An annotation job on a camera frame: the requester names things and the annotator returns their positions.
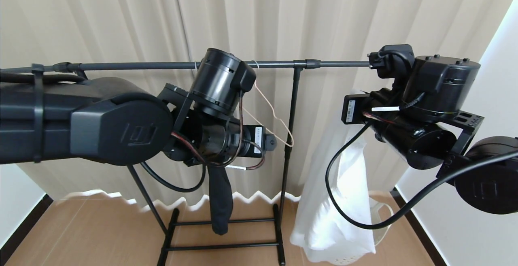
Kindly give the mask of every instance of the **tile floor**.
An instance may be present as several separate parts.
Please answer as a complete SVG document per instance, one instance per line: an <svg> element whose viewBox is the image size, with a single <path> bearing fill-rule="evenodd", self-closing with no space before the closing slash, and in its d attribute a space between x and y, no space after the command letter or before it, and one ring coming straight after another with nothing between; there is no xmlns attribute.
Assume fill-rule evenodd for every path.
<svg viewBox="0 0 518 266"><path fill-rule="evenodd" d="M387 195L375 196L397 205ZM287 201L282 221L287 266L327 265L309 262L304 251L289 242L298 204ZM205 202L197 211L179 206L180 221L208 220ZM165 221L172 211L158 208ZM232 218L272 216L272 206L257 198L252 204L235 200ZM272 222L235 223L224 236L214 234L210 225L179 227L172 243L178 246L271 241L275 237ZM156 265L163 233L150 211L141 212L136 204L105 194L75 197L54 202L9 259L6 266L144 266ZM170 252L167 266L183 265L277 265L275 247ZM392 226L378 245L377 253L365 255L353 266L432 266L407 220Z"/></svg>

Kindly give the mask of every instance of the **barcode label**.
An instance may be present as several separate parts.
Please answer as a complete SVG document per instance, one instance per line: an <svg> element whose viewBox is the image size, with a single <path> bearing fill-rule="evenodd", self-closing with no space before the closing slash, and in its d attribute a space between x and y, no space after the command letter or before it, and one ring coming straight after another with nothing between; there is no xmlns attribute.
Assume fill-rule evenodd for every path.
<svg viewBox="0 0 518 266"><path fill-rule="evenodd" d="M353 114L355 112L355 104L356 104L356 100L349 100L349 103L347 104L346 122L353 121Z"/></svg>
<svg viewBox="0 0 518 266"><path fill-rule="evenodd" d="M257 126L255 128L255 139L254 139L254 143L258 144L260 148L262 148L262 145L263 145L263 127L262 126ZM261 151L254 147L254 153L261 153Z"/></svg>

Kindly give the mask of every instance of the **white garment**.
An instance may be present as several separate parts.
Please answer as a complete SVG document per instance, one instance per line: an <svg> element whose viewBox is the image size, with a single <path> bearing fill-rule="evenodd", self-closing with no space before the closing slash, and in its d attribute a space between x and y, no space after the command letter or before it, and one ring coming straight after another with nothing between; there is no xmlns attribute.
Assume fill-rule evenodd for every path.
<svg viewBox="0 0 518 266"><path fill-rule="evenodd" d="M335 209L325 188L325 170L333 155L363 125L344 125L342 108L333 114L312 159L308 181L300 198L290 242L303 247L311 262L334 261L375 253L372 231L347 222ZM336 202L352 219L370 224L369 196L360 137L335 161L329 184Z"/></svg>

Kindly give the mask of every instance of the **beige curtain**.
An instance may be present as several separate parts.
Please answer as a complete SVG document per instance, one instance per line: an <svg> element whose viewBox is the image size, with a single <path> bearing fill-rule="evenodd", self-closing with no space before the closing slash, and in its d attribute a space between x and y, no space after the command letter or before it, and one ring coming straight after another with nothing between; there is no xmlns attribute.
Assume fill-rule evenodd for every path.
<svg viewBox="0 0 518 266"><path fill-rule="evenodd" d="M479 60L512 0L0 0L1 67L30 63L200 60L209 47L243 60L365 60L367 52L409 43L418 55L441 53ZM117 76L157 94L166 82L185 89L189 70L89 72ZM292 71L261 69L258 85L286 122ZM295 148L287 190L299 195L311 154L334 109L352 87L371 91L389 85L367 68L304 71L295 119ZM244 106L285 136L255 91ZM253 123L247 115L246 123ZM385 144L368 136L368 183L390 190L407 168ZM239 160L253 163L255 160ZM200 168L186 168L159 154L150 166L175 185L192 186ZM283 147L255 172L228 170L233 189L245 197L260 190L275 196L281 185ZM50 196L100 188L142 197L125 167L72 159L24 163L21 168ZM137 166L152 198L166 204L183 194L161 187ZM208 192L208 184L189 203Z"/></svg>

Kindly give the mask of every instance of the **baseboard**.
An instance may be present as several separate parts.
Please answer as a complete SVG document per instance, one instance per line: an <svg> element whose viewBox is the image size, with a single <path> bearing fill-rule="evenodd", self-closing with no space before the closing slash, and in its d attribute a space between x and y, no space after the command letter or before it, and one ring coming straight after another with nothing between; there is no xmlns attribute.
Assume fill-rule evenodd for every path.
<svg viewBox="0 0 518 266"><path fill-rule="evenodd" d="M403 199L401 194L398 192L396 188L394 188L391 191L391 195L396 201L399 208L403 207L403 205L407 204L407 202ZM420 222L416 218L416 216L413 214L412 211L409 211L409 213L405 214L405 217L408 220L408 223L414 229L414 232L418 236L421 244L424 246L425 250L428 252L428 255L430 256L431 260L433 261L433 264L436 266L448 266L446 262L444 262L444 259L442 258L439 251L437 251L437 248L435 248L435 245L430 240L428 235L426 234L425 230L422 228Z"/></svg>
<svg viewBox="0 0 518 266"><path fill-rule="evenodd" d="M31 231L33 226L37 223L39 218L52 204L53 200L45 194L43 198L33 208L31 213L27 215L24 221L20 224L18 229L11 235L11 238L0 249L0 266L4 266L7 260L11 258L11 255L16 251L18 246L22 243L23 239Z"/></svg>

